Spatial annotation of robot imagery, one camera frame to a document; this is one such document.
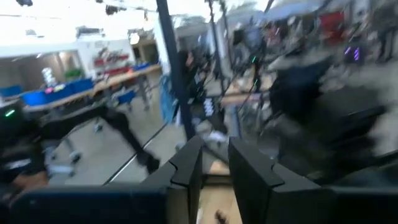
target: wooden table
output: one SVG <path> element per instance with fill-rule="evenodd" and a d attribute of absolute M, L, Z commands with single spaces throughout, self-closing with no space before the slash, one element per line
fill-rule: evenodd
<path fill-rule="evenodd" d="M 239 86 L 238 81 L 236 80 L 234 83 L 232 83 L 229 88 L 227 89 L 227 91 L 225 92 L 225 95 L 223 97 L 223 99 L 221 99 L 221 104 L 222 105 L 230 105 L 230 104 L 234 104 L 234 105 L 238 105 L 243 103 L 246 98 L 248 98 L 249 93 L 242 93 L 240 95 L 237 95 L 239 93 L 241 93 L 242 91 L 244 92 L 249 92 L 250 88 L 252 87 L 252 78 L 249 78 L 248 81 L 246 82 L 244 88 L 242 88 L 241 86 Z M 272 85 L 272 78 L 271 76 L 266 76 L 262 79 L 262 83 L 261 83 L 261 91 L 266 91 L 268 90 Z M 248 101 L 252 101 L 256 99 L 256 94 L 252 94 Z"/>
<path fill-rule="evenodd" d="M 98 92 L 98 91 L 102 91 L 105 90 L 111 86 L 120 84 L 122 82 L 128 81 L 132 78 L 137 78 L 141 75 L 147 75 L 149 73 L 152 73 L 154 71 L 158 71 L 162 68 L 161 65 L 152 65 L 150 67 L 148 67 L 147 69 L 143 69 L 143 70 L 139 70 L 137 72 L 127 72 L 125 74 L 122 75 L 117 75 L 115 77 L 111 77 L 109 78 L 108 81 L 101 81 L 98 82 L 95 86 L 94 86 L 94 92 Z"/>
<path fill-rule="evenodd" d="M 229 174 L 229 169 L 220 161 L 214 161 L 211 174 Z M 229 224 L 242 224 L 238 204 L 232 187 L 204 187 L 200 192 L 198 224 L 218 224 L 215 213 L 219 210 L 227 216 Z"/>
<path fill-rule="evenodd" d="M 87 90 L 81 93 L 74 94 L 72 96 L 68 96 L 66 98 L 62 98 L 61 100 L 57 100 L 54 102 L 51 102 L 46 105 L 39 105 L 39 106 L 26 106 L 27 111 L 43 111 L 43 110 L 52 110 L 56 107 L 65 105 L 67 103 L 71 103 L 75 100 L 84 98 L 86 96 L 92 97 L 94 96 L 97 92 L 105 90 L 113 85 L 120 84 L 122 82 L 125 82 L 127 80 L 130 80 L 132 78 L 137 78 L 140 77 L 141 75 L 146 75 L 149 73 L 152 73 L 154 71 L 160 70 L 162 67 L 160 65 L 153 65 L 148 67 L 147 69 L 139 70 L 137 72 L 127 72 L 122 75 L 118 75 L 115 77 L 109 78 L 109 80 L 106 81 L 101 81 L 97 83 L 92 90 Z"/>

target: red shelf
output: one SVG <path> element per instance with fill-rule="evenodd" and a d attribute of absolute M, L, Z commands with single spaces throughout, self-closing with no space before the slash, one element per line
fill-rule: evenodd
<path fill-rule="evenodd" d="M 130 70 L 130 67 L 126 66 L 123 68 L 115 68 L 115 69 L 107 70 L 104 73 L 108 74 L 109 76 L 113 76 L 113 75 L 120 75 L 122 73 L 126 73 L 129 70 Z"/>
<path fill-rule="evenodd" d="M 106 60 L 104 60 L 103 58 L 97 58 L 94 59 L 94 65 L 95 66 L 102 66 L 105 64 L 105 62 L 110 62 L 112 61 L 113 58 L 107 58 Z M 120 62 L 120 61 L 124 61 L 129 59 L 129 55 L 128 54 L 124 54 L 124 55 L 119 55 L 116 59 L 116 62 Z"/>

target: black metal pole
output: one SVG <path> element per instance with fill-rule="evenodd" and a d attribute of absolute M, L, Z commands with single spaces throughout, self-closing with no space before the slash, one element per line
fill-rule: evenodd
<path fill-rule="evenodd" d="M 232 58 L 232 53 L 231 53 L 231 42 L 229 41 L 229 26 L 228 26 L 228 20 L 226 18 L 226 6 L 225 2 L 223 0 L 219 1 L 219 4 L 221 6 L 221 10 L 223 12 L 223 20 L 224 20 L 224 26 L 226 30 L 226 43 L 228 44 L 228 59 L 229 59 L 229 66 L 231 67 L 231 70 L 233 69 L 233 58 Z"/>
<path fill-rule="evenodd" d="M 218 39 L 217 39 L 217 29 L 216 29 L 216 24 L 214 22 L 214 13 L 213 13 L 213 0 L 206 0 L 206 2 L 209 4 L 210 8 L 210 22 L 211 22 L 211 29 L 213 31 L 213 38 L 214 38 L 214 45 L 216 47 L 215 50 L 215 56 L 216 56 L 216 72 L 218 72 L 218 75 L 220 76 L 220 85 L 221 85 L 221 95 L 225 94 L 225 87 L 224 87 L 224 74 L 221 69 L 221 57 L 220 57 L 220 52 L 218 48 Z"/>
<path fill-rule="evenodd" d="M 178 99 L 178 104 L 181 111 L 181 119 L 185 128 L 185 135 L 188 141 L 196 135 L 196 132 L 192 124 L 192 114 L 190 111 L 190 107 L 188 106 L 188 91 L 182 81 L 183 71 L 177 53 L 177 44 L 175 42 L 174 28 L 170 18 L 167 0 L 156 0 L 156 3 L 159 13 L 159 20 L 164 36 L 164 42 L 166 44 L 167 55 L 169 56 L 172 87 Z"/>

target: blue crate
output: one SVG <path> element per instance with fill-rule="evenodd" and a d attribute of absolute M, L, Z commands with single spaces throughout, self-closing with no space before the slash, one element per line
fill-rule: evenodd
<path fill-rule="evenodd" d="M 75 80 L 70 82 L 69 85 L 71 86 L 74 94 L 92 90 L 94 88 L 94 83 L 90 78 Z"/>
<path fill-rule="evenodd" d="M 118 96 L 119 104 L 130 103 L 132 99 L 136 97 L 136 92 L 134 91 L 127 91 L 124 94 Z"/>
<path fill-rule="evenodd" d="M 22 88 L 19 85 L 0 88 L 0 95 L 4 97 L 16 96 L 22 93 Z"/>
<path fill-rule="evenodd" d="M 143 69 L 145 69 L 145 68 L 147 68 L 149 66 L 150 66 L 149 63 L 143 63 L 143 64 L 140 64 L 140 65 L 133 66 L 132 70 L 133 71 L 139 71 L 139 70 L 143 70 Z"/>
<path fill-rule="evenodd" d="M 22 95 L 22 99 L 25 101 L 25 104 L 29 106 L 40 106 L 72 95 L 73 90 L 71 85 L 65 85 L 64 89 L 52 93 L 46 93 L 44 90 L 27 92 Z"/>

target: workbench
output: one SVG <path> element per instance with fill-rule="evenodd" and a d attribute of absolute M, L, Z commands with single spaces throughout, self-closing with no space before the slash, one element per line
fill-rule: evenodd
<path fill-rule="evenodd" d="M 148 99 L 145 94 L 145 89 L 144 89 L 144 84 L 142 81 L 142 76 L 147 75 L 150 73 L 153 73 L 155 71 L 159 71 L 162 67 L 160 65 L 153 65 L 148 67 L 147 69 L 139 70 L 137 72 L 127 72 L 122 75 L 118 75 L 115 77 L 109 78 L 108 81 L 100 81 L 98 82 L 92 90 L 87 90 L 81 93 L 74 94 L 72 96 L 63 98 L 61 100 L 57 100 L 54 102 L 51 102 L 47 105 L 40 105 L 40 106 L 26 106 L 25 110 L 29 112 L 35 112 L 35 111 L 44 111 L 44 110 L 49 110 L 52 111 L 55 108 L 58 108 L 60 106 L 63 106 L 65 104 L 71 103 L 75 100 L 79 100 L 82 98 L 89 97 L 91 98 L 94 96 L 97 92 L 107 90 L 111 86 L 118 85 L 120 83 L 123 83 L 127 80 L 130 80 L 132 78 L 137 78 L 138 79 L 138 84 L 139 84 L 139 92 L 142 95 L 142 99 L 144 100 L 145 106 L 149 106 Z"/>
<path fill-rule="evenodd" d="M 210 174 L 229 174 L 220 161 L 214 161 Z M 226 215 L 229 224 L 242 224 L 235 193 L 232 187 L 204 187 L 200 192 L 198 224 L 218 224 L 215 213 Z"/>
<path fill-rule="evenodd" d="M 221 99 L 221 105 L 226 108 L 232 118 L 232 130 L 229 132 L 230 136 L 242 137 L 241 122 L 239 119 L 239 108 L 243 103 L 255 102 L 260 99 L 260 93 L 249 93 L 252 87 L 252 78 L 247 78 L 243 83 L 240 80 L 235 80 L 230 84 L 224 97 Z M 272 86 L 272 75 L 262 78 L 261 91 L 265 92 Z"/>

